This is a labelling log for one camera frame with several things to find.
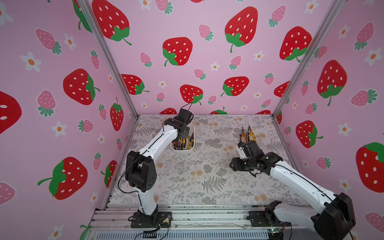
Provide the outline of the white plastic storage box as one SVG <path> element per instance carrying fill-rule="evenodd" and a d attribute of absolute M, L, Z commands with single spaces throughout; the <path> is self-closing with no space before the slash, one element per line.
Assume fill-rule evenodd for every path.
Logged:
<path fill-rule="evenodd" d="M 170 144 L 171 149 L 178 154 L 189 154 L 196 146 L 195 125 L 188 124 L 189 133 L 186 138 L 179 138 Z"/>

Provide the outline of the orange black Greener pliers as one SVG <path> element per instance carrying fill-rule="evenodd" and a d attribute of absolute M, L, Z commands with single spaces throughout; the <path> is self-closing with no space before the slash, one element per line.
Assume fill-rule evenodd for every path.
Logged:
<path fill-rule="evenodd" d="M 241 142 L 241 143 L 246 143 L 247 141 L 248 141 L 248 138 L 247 138 L 246 131 L 245 131 L 244 128 L 242 127 L 242 129 L 241 129 L 241 133 L 240 133 L 240 142 Z"/>

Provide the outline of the yellow black combination pliers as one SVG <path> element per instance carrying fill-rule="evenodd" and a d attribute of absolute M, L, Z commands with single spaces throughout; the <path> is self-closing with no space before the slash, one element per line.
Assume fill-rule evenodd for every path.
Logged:
<path fill-rule="evenodd" d="M 251 126 L 248 126 L 247 139 L 248 139 L 248 141 L 254 141 L 254 142 L 256 141 L 256 137 L 255 137 L 255 135 L 254 135 L 254 133 L 252 131 Z"/>

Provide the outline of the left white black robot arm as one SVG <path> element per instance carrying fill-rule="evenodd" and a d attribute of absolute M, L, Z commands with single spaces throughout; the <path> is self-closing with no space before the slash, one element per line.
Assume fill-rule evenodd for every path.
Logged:
<path fill-rule="evenodd" d="M 189 110 L 180 109 L 177 116 L 163 121 L 159 133 L 148 144 L 127 155 L 124 178 L 138 192 L 139 211 L 146 216 L 158 210 L 152 191 L 157 180 L 156 160 L 172 143 L 188 137 L 193 116 Z"/>

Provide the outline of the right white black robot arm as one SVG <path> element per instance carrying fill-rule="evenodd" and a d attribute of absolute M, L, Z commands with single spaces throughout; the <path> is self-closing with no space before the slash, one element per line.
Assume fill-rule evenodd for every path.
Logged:
<path fill-rule="evenodd" d="M 238 143 L 238 158 L 230 168 L 235 172 L 257 170 L 284 183 L 309 203 L 309 208 L 295 207 L 274 201 L 265 208 L 264 220 L 269 226 L 291 223 L 316 231 L 324 240 L 343 240 L 356 225 L 352 199 L 344 193 L 335 194 L 309 180 L 293 169 L 279 155 L 264 153 L 255 141 Z"/>

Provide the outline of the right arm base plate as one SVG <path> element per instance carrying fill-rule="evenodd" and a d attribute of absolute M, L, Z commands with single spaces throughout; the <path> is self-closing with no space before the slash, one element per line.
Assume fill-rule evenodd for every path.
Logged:
<path fill-rule="evenodd" d="M 250 211 L 247 220 L 251 222 L 253 227 L 291 227 L 291 223 L 281 222 L 277 217 L 270 212 L 265 211 Z"/>

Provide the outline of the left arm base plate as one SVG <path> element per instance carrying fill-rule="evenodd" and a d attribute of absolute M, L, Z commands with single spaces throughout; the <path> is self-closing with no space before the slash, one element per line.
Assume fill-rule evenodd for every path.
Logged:
<path fill-rule="evenodd" d="M 154 212 L 152 215 L 147 216 L 140 211 L 134 213 L 129 217 L 128 221 L 131 223 L 133 229 L 149 229 L 157 227 L 170 227 L 172 222 L 171 212 Z"/>

